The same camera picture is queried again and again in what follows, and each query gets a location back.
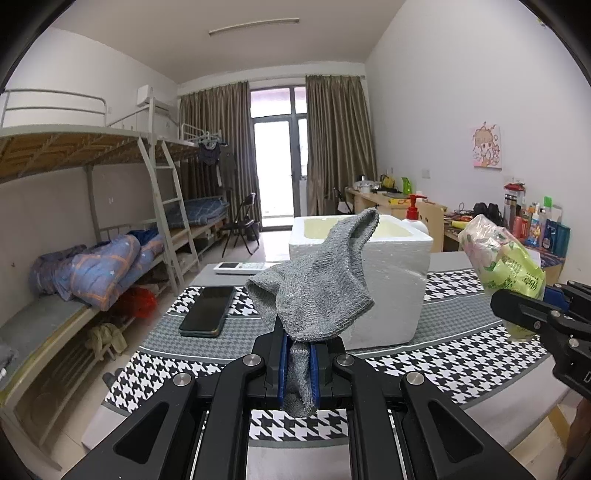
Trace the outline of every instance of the brown curtain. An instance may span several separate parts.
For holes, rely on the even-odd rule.
[[[235,188],[228,198],[232,205],[232,217],[236,218],[238,205],[246,195],[256,192],[257,203],[253,213],[254,218],[260,220],[250,108],[248,82],[233,83],[182,96],[180,121],[210,132],[222,130],[222,137],[233,149],[236,158]],[[202,162],[182,162],[181,183],[184,198],[219,194],[215,166],[209,167]]]
[[[308,215],[325,215],[332,189],[358,175],[377,180],[374,143],[359,77],[306,77],[308,103]]]

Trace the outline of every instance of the upper bunk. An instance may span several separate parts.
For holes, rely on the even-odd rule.
[[[14,105],[11,97],[17,93],[50,93],[96,101],[100,108],[81,108],[78,106]],[[2,94],[5,101],[0,111],[0,183],[24,176],[45,173],[65,168],[84,166],[113,165],[125,163],[144,163],[138,140],[146,149],[159,141],[165,141],[173,161],[189,158],[196,153],[193,142],[177,138],[165,138],[154,133],[154,117],[162,114],[177,127],[168,112],[159,112],[153,98],[151,102],[128,115],[107,123],[108,107],[103,98],[82,93],[45,89],[7,89]],[[71,124],[26,124],[5,127],[7,112],[25,110],[59,110],[83,112],[96,115],[102,126]],[[147,112],[148,128],[137,128],[138,114]],[[135,117],[135,128],[125,128],[125,121]],[[161,148],[154,149],[155,162],[166,163]]]

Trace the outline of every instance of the white foam box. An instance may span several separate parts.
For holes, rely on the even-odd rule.
[[[318,250],[346,215],[294,218],[290,257]],[[380,215],[362,251],[363,273],[375,305],[340,334],[348,350],[410,341],[423,306],[433,239],[391,215]]]

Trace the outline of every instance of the metal screw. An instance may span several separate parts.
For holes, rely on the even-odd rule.
[[[342,367],[350,367],[355,362],[355,357],[348,353],[342,353],[336,358],[336,362]]]
[[[425,381],[425,377],[419,372],[410,372],[407,374],[407,381],[411,385],[422,385]]]
[[[261,363],[261,357],[256,353],[249,353],[242,358],[242,362],[248,367],[254,367]]]
[[[173,378],[173,382],[177,387],[184,387],[191,383],[191,375],[186,373],[176,374]]]

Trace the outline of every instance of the smartphone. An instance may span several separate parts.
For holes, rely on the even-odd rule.
[[[185,337],[217,337],[234,298],[234,287],[205,287],[178,327]]]

